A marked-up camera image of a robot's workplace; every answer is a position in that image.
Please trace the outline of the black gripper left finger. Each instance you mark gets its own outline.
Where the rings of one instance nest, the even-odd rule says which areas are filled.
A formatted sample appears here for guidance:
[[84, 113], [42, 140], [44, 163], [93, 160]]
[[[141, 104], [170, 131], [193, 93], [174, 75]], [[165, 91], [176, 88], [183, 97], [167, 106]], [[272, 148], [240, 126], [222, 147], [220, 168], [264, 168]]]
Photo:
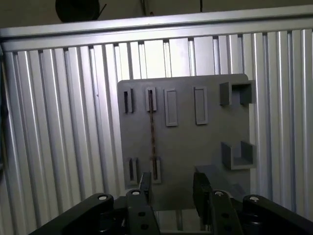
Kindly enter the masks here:
[[96, 193], [33, 231], [34, 235], [158, 235], [151, 206], [152, 176], [124, 196]]

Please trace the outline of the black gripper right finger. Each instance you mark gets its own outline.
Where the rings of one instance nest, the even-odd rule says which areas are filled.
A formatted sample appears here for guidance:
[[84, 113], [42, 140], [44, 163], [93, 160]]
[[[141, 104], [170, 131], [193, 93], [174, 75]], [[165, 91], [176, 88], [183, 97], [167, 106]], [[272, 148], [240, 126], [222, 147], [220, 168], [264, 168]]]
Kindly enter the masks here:
[[311, 235], [312, 221], [260, 195], [242, 201], [214, 190], [204, 173], [193, 176], [193, 201], [214, 235]]

